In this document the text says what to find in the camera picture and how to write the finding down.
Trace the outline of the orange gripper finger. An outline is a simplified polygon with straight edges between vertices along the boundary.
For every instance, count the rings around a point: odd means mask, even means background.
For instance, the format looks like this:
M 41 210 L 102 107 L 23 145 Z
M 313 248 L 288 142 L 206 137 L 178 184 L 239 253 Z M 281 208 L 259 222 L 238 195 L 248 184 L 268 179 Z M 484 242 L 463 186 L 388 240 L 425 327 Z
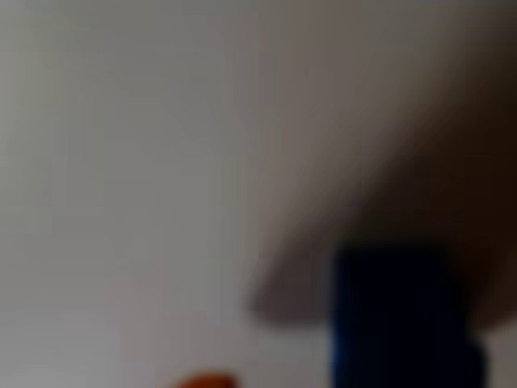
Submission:
M 208 371 L 182 377 L 173 388 L 238 388 L 238 379 L 231 373 Z

